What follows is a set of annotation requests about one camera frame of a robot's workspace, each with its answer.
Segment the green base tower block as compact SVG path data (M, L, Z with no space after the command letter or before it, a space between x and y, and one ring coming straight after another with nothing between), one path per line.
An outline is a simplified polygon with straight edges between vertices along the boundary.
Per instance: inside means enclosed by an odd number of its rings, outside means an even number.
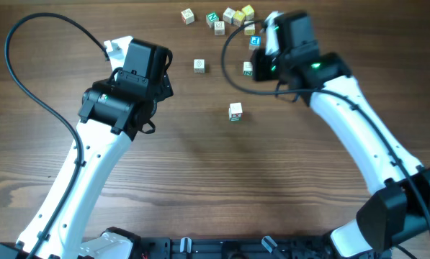
M229 120L234 121L240 121L242 117L242 113L234 113L231 109L229 110Z

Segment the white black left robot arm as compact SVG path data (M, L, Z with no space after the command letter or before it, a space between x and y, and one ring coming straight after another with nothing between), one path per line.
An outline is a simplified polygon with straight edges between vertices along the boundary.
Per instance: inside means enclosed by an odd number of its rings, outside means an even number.
M131 36L105 43L113 72L87 89L68 156L46 199L16 242L0 242L0 258L141 258L141 238L116 227L84 242L94 205L119 159L157 103L173 95L172 52Z

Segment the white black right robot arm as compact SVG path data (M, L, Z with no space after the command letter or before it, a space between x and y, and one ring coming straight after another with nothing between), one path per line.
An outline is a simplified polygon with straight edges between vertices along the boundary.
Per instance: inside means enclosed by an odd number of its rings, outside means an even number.
M396 140L346 63L320 53L310 16L272 12L263 28L266 45L252 57L254 80L295 91L339 138L370 194L355 219L331 232L336 254L383 253L430 232L430 168Z

